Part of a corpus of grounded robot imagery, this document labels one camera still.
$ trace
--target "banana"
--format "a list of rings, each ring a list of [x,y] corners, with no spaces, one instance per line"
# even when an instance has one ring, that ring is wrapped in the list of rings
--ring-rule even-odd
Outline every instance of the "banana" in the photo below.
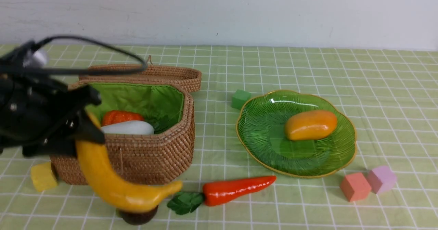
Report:
[[[88,113],[91,121],[100,128],[99,120]],[[103,201],[119,210],[145,213],[153,210],[166,197],[179,192],[181,181],[163,186],[133,184],[121,178],[111,167],[105,145],[76,140],[78,161],[89,186]]]

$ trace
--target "brown round object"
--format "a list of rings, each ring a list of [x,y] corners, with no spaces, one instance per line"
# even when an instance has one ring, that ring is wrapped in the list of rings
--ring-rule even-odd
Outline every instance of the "brown round object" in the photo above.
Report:
[[[143,225],[148,223],[149,221],[152,220],[152,218],[154,218],[154,216],[156,215],[157,211],[158,211],[158,206],[155,207],[155,209],[146,212],[146,213],[128,213],[125,211],[121,211],[121,210],[117,210],[120,214],[120,217],[122,217],[122,219],[130,225],[134,225],[134,226],[138,226],[138,225]]]

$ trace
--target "table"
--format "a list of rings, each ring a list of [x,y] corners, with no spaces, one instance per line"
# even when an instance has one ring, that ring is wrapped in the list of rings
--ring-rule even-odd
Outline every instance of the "table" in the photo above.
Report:
[[[3,54],[11,45],[3,45]],[[332,102],[357,129],[355,160],[335,175],[297,179],[277,175],[274,186],[225,206],[201,206],[177,216],[160,205],[141,227],[125,224],[88,186],[65,183],[37,193],[19,149],[0,156],[0,229],[383,230],[438,226],[438,52],[235,46],[122,46],[161,65],[202,71],[195,99],[193,165],[184,190],[201,183],[272,174],[250,158],[236,137],[237,89],[253,96],[277,89],[316,94]],[[94,46],[49,47],[50,65],[85,68],[131,63]],[[59,77],[67,83],[77,77]],[[388,165],[396,187],[349,203],[338,188],[345,174]]]

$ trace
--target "robotic arm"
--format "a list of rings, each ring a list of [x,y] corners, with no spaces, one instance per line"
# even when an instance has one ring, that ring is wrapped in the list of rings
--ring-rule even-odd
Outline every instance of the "robotic arm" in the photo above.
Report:
[[[43,46],[55,39],[75,39],[112,49],[136,59],[141,66],[124,71],[43,68],[48,58]],[[0,154],[23,146],[24,157],[76,156],[75,139],[105,143],[104,134],[84,108],[101,104],[99,92],[89,85],[68,91],[51,75],[126,75],[144,71],[147,63],[122,49],[91,38],[61,35],[28,41],[0,57]]]

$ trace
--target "green plate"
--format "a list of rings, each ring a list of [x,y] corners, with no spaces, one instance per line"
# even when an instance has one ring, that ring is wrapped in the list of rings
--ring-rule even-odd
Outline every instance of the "green plate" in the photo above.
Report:
[[[338,118],[333,133],[320,140],[290,141],[284,124],[293,115],[328,110]],[[263,166],[294,177],[316,178],[349,165],[357,152],[352,122],[326,100],[289,90],[250,99],[236,123],[237,136],[249,154]]]

